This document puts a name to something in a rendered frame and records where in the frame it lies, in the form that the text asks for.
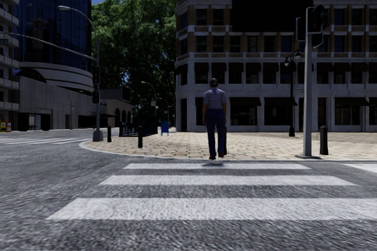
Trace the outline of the grey street lamp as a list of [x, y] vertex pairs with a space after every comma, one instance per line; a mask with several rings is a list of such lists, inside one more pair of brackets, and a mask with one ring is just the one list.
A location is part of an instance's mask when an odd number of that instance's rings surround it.
[[158, 102], [162, 105], [162, 109], [163, 109], [163, 113], [164, 113], [164, 118], [162, 119], [162, 121], [169, 122], [169, 120], [170, 120], [170, 113], [169, 113], [170, 106], [169, 106], [168, 101], [164, 98], [159, 97]]
[[153, 90], [153, 100], [151, 101], [151, 105], [154, 108], [154, 122], [157, 123], [157, 93], [156, 93], [156, 89], [148, 82], [141, 81], [141, 83], [149, 85]]

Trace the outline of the person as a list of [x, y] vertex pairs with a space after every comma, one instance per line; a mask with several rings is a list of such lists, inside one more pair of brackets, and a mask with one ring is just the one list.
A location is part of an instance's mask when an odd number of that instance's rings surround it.
[[212, 78], [209, 82], [210, 89], [203, 95], [202, 121], [206, 126], [209, 159], [215, 160], [224, 157], [225, 124], [226, 124], [226, 95], [218, 88], [218, 80]]

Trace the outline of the dark stairway railing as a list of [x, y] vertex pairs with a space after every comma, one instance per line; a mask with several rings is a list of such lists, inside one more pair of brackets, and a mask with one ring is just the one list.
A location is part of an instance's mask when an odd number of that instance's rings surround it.
[[138, 134], [138, 127], [142, 126], [143, 136], [154, 135], [158, 133], [158, 128], [155, 123], [151, 122], [131, 122], [119, 124], [119, 136], [130, 136]]

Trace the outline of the tan arched building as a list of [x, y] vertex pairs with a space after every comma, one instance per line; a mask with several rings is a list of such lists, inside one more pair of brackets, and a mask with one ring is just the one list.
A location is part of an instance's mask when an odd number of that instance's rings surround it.
[[101, 127], [112, 126], [118, 128], [120, 123], [132, 121], [132, 105], [129, 92], [122, 89], [101, 90]]

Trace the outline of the trees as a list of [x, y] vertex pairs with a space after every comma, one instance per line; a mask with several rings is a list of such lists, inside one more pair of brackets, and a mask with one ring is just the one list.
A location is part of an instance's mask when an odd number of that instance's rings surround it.
[[103, 0], [92, 6], [99, 38], [100, 89], [129, 92], [133, 116], [154, 122], [151, 105], [157, 93], [157, 122], [164, 113], [158, 98], [175, 105], [175, 0]]

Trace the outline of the brown brick and stone building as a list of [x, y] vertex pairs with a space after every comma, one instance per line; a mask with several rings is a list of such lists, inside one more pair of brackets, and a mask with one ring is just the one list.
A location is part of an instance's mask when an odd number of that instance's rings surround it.
[[328, 14], [313, 36], [313, 131], [377, 132], [377, 0], [175, 0], [176, 112], [180, 132], [203, 132], [203, 94], [216, 78], [227, 95], [230, 132], [303, 130], [304, 50], [296, 19], [308, 6]]

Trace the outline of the traffic light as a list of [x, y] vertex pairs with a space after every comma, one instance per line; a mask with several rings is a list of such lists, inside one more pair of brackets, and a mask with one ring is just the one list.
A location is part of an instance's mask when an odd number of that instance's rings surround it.
[[100, 100], [101, 100], [101, 98], [100, 98], [99, 84], [100, 84], [100, 78], [101, 77], [100, 77], [100, 66], [99, 66], [99, 40], [98, 40], [98, 36], [97, 36], [97, 33], [96, 33], [96, 29], [95, 29], [95, 26], [93, 25], [92, 21], [89, 19], [89, 17], [86, 16], [80, 10], [72, 8], [72, 7], [69, 7], [69, 6], [63, 6], [63, 5], [59, 5], [58, 9], [61, 10], [61, 11], [75, 11], [75, 12], [78, 12], [81, 15], [83, 15], [84, 18], [91, 24], [92, 29], [93, 29], [94, 34], [95, 34], [95, 39], [96, 39], [96, 57], [95, 58], [92, 57], [92, 56], [89, 56], [89, 55], [86, 55], [86, 54], [83, 54], [83, 53], [79, 53], [79, 52], [73, 51], [71, 49], [67, 49], [65, 47], [62, 47], [62, 46], [59, 46], [59, 45], [47, 42], [47, 41], [38, 39], [38, 38], [35, 38], [35, 37], [31, 37], [31, 36], [27, 36], [27, 35], [22, 35], [22, 34], [19, 34], [19, 33], [8, 32], [8, 31], [0, 31], [0, 34], [15, 35], [15, 36], [23, 37], [23, 38], [28, 38], [28, 39], [36, 40], [36, 41], [39, 41], [41, 43], [51, 45], [51, 46], [53, 46], [55, 48], [58, 48], [58, 49], [61, 49], [61, 50], [64, 50], [64, 51], [68, 51], [70, 53], [73, 53], [73, 54], [76, 54], [76, 55], [82, 56], [84, 58], [87, 58], [87, 59], [95, 61], [96, 66], [93, 67], [93, 84], [96, 84], [96, 91], [93, 92], [93, 100], [95, 101], [95, 104], [96, 104], [96, 125], [95, 125], [95, 130], [93, 132], [93, 139], [92, 139], [92, 141], [93, 142], [100, 142], [100, 141], [103, 141], [103, 133], [102, 133], [102, 131], [100, 129]]
[[296, 19], [296, 27], [301, 28], [301, 41], [305, 41], [304, 50], [304, 113], [303, 113], [303, 153], [299, 158], [318, 159], [312, 154], [312, 125], [313, 125], [313, 98], [312, 98], [312, 50], [322, 44], [313, 45], [313, 35], [322, 35], [324, 30], [325, 7], [317, 5], [307, 7], [305, 17]]

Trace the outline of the dark street lamp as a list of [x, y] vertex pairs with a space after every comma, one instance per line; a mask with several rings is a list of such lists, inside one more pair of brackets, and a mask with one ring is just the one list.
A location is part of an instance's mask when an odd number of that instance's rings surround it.
[[290, 128], [289, 128], [289, 137], [295, 137], [295, 129], [294, 129], [294, 117], [293, 117], [293, 110], [294, 110], [294, 72], [296, 70], [296, 63], [295, 61], [301, 57], [299, 49], [297, 49], [291, 56], [287, 56], [284, 61], [284, 65], [289, 69], [290, 72], [290, 109], [289, 109], [289, 119], [290, 119]]

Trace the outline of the glass tower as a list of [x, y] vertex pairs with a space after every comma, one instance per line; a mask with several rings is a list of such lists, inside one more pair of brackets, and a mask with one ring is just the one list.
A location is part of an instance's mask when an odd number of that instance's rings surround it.
[[91, 0], [20, 0], [16, 130], [92, 128]]

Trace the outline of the pale concrete building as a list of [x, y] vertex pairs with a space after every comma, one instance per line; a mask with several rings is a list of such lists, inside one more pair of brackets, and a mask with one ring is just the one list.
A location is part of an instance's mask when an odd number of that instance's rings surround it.
[[0, 119], [15, 122], [19, 112], [19, 80], [13, 70], [19, 68], [14, 50], [19, 41], [10, 33], [18, 27], [14, 12], [19, 0], [0, 0]]

